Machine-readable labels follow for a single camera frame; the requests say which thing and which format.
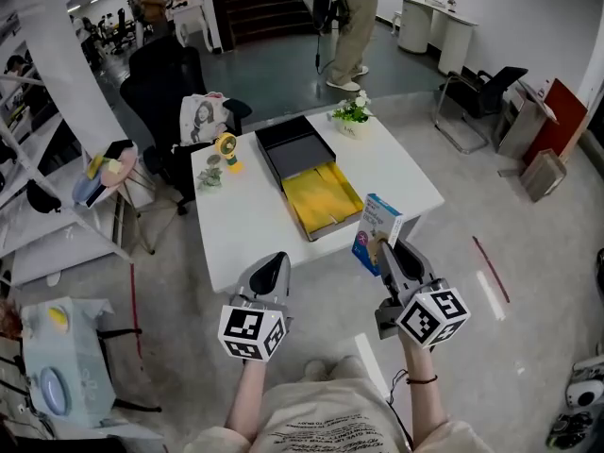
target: sneaker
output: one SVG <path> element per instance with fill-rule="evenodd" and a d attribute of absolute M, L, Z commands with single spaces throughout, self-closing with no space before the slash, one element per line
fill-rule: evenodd
<path fill-rule="evenodd" d="M 369 67 L 367 67 L 366 65 L 362 65 L 362 66 L 361 66 L 361 70 L 360 70 L 360 71 L 358 71 L 356 74 L 354 74 L 354 75 L 352 76 L 352 78 L 354 79 L 355 77 L 358 77 L 358 76 L 364 76 L 364 75 L 365 75 L 365 74 L 367 74 L 368 72 L 369 72 Z"/>
<path fill-rule="evenodd" d="M 327 81 L 327 85 L 329 87 L 335 87 L 337 89 L 342 89 L 344 91 L 349 91 L 349 92 L 357 92 L 357 91 L 361 90 L 361 86 L 359 84 L 357 84 L 356 82 L 353 82 L 352 80 L 350 82 L 346 82 L 342 86 L 339 86 L 338 84 L 334 84 L 333 82 L 330 82 L 330 81 Z"/>
<path fill-rule="evenodd" d="M 327 380 L 326 364 L 318 359 L 307 362 L 304 366 L 304 380 L 312 382 Z"/>

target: beige t-shirt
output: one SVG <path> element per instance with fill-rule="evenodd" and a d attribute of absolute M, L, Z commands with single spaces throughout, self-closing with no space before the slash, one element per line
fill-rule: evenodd
<path fill-rule="evenodd" d="M 403 432 L 368 379 L 283 384 L 264 395 L 259 435 L 210 428 L 184 453 L 406 453 Z M 492 453 L 465 423 L 449 422 L 418 453 Z"/>

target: white shelf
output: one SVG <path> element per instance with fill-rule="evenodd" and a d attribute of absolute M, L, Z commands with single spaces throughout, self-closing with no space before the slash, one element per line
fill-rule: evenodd
<path fill-rule="evenodd" d="M 82 173 L 81 159 L 74 159 L 46 177 L 59 191 L 63 204 L 60 213 L 35 211 L 29 205 L 26 193 L 17 196 L 0 211 L 0 257 L 76 221 L 74 213 L 66 207 L 74 205 L 72 189 Z M 92 210 L 79 208 L 84 217 L 92 214 Z"/>
<path fill-rule="evenodd" d="M 31 165 L 35 168 L 40 164 L 42 156 L 62 120 L 61 115 L 56 114 L 21 144 L 21 147 L 31 160 Z M 0 208 L 27 184 L 29 174 L 25 170 L 25 167 L 17 161 L 8 176 L 5 176 L 5 180 L 6 185 L 0 193 Z"/>
<path fill-rule="evenodd" d="M 109 240 L 113 234 L 115 207 L 113 201 L 94 207 L 99 218 L 98 229 Z M 93 218 L 90 218 L 88 222 L 92 225 Z M 112 252 L 94 232 L 73 223 L 19 248 L 12 265 L 12 284 L 24 284 Z"/>

